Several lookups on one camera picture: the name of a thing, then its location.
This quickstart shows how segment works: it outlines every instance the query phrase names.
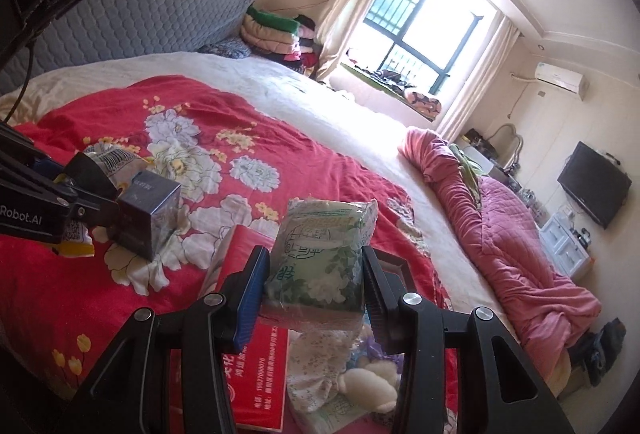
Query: snack bag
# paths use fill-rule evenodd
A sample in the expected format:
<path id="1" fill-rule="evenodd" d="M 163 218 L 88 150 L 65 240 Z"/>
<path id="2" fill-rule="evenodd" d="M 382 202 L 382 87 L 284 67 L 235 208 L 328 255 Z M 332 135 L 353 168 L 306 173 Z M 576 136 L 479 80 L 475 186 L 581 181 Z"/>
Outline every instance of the snack bag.
<path id="1" fill-rule="evenodd" d="M 60 244 L 47 246 L 62 257 L 94 257 L 95 254 L 89 229 L 80 221 L 69 221 Z"/>
<path id="2" fill-rule="evenodd" d="M 82 152 L 98 164 L 115 188 L 122 190 L 129 188 L 134 176 L 150 165 L 146 159 L 114 143 L 99 141 Z"/>
<path id="3" fill-rule="evenodd" d="M 377 218 L 375 200 L 291 200 L 271 251 L 262 321 L 297 331 L 360 328 L 362 247 Z"/>

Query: red book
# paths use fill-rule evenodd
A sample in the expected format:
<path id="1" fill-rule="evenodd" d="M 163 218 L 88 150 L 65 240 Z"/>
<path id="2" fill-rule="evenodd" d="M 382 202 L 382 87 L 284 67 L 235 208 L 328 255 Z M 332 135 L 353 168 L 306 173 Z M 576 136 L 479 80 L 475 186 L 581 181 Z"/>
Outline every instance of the red book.
<path id="1" fill-rule="evenodd" d="M 211 261 L 200 297 L 219 290 L 230 273 L 242 271 L 256 245 L 271 250 L 273 240 L 242 225 L 231 228 Z M 254 334 L 244 351 L 238 355 L 223 355 L 231 409 L 237 426 L 282 432 L 288 350 L 288 330 L 256 321 Z M 174 396 L 174 412 L 181 412 L 181 399 L 181 396 Z M 182 417 L 176 417 L 172 421 L 172 432 L 176 432 L 173 427 L 177 426 L 178 419 L 182 422 Z"/>

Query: black mount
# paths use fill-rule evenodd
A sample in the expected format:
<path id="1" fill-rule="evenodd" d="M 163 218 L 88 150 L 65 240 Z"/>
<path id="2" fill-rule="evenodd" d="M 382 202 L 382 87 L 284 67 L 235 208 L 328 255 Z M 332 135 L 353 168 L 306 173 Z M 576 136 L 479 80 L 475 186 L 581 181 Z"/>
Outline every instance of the black mount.
<path id="1" fill-rule="evenodd" d="M 445 349 L 458 350 L 461 434 L 573 434 L 545 382 L 494 313 L 441 310 L 402 290 L 363 248 L 364 287 L 376 340 L 405 353 L 392 434 L 442 434 L 446 422 Z M 269 271 L 255 247 L 244 271 L 219 293 L 188 309 L 154 315 L 136 310 L 91 370 L 66 410 L 58 434 L 167 434 L 168 368 L 182 349 L 186 434 L 236 434 L 222 353 L 239 353 L 253 331 Z"/>
<path id="2" fill-rule="evenodd" d="M 489 308 L 466 315 L 417 293 L 403 295 L 392 289 L 374 250 L 363 253 L 376 341 L 387 354 L 405 353 L 392 434 L 442 434 L 445 349 L 458 350 L 459 433 L 573 434 L 558 401 Z"/>

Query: mirror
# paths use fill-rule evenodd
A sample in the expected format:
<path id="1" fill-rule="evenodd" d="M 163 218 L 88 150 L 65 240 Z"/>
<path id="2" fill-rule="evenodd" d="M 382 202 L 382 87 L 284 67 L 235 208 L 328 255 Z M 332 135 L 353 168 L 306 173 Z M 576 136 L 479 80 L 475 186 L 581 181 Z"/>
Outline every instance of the mirror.
<path id="1" fill-rule="evenodd" d="M 487 138 L 487 141 L 494 146 L 498 152 L 497 164 L 505 171 L 516 169 L 520 160 L 520 151 L 524 145 L 524 139 L 517 134 L 516 126 L 513 124 L 503 124 L 498 130 Z"/>

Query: dresser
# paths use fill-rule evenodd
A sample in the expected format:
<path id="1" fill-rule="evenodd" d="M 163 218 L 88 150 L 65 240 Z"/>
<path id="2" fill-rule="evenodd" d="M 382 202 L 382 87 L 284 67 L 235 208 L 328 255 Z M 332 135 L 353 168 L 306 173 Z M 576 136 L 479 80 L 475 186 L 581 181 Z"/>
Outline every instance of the dresser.
<path id="1" fill-rule="evenodd" d="M 593 266 L 593 258 L 571 232 L 571 223 L 562 212 L 556 212 L 538 229 L 540 242 L 549 262 L 574 283 Z"/>

